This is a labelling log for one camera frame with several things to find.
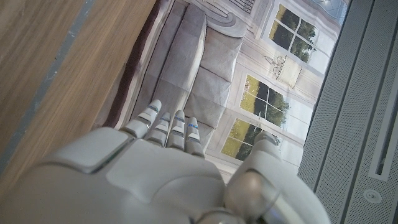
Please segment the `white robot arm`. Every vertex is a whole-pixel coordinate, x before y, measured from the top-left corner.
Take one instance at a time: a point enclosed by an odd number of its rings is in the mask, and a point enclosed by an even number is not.
[[[0,223],[329,223],[314,193],[259,134],[225,187],[197,121],[169,128],[153,101],[121,130],[99,128],[45,157],[0,200]]]

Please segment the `perforated panel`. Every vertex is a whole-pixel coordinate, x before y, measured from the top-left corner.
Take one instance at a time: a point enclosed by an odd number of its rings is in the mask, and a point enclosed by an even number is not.
[[[394,201],[394,199],[398,191],[398,150],[396,149],[395,151],[391,172],[387,182],[368,177],[368,170],[373,158],[381,129],[381,123],[390,97],[392,84],[396,77],[397,69],[398,40],[396,39],[378,101],[378,106],[369,132],[362,163],[359,168],[358,177],[349,203],[346,223],[390,223],[395,212],[397,202]],[[373,189],[379,192],[382,196],[382,202],[373,204],[366,201],[363,196],[363,192],[367,189]]]
[[[397,3],[395,0],[377,0],[373,5],[316,189],[333,223],[339,223],[345,214],[363,143],[368,138],[396,27]]]
[[[371,6],[372,0],[351,3],[347,21],[315,110],[298,170],[298,176],[312,189],[315,188],[319,177]]]

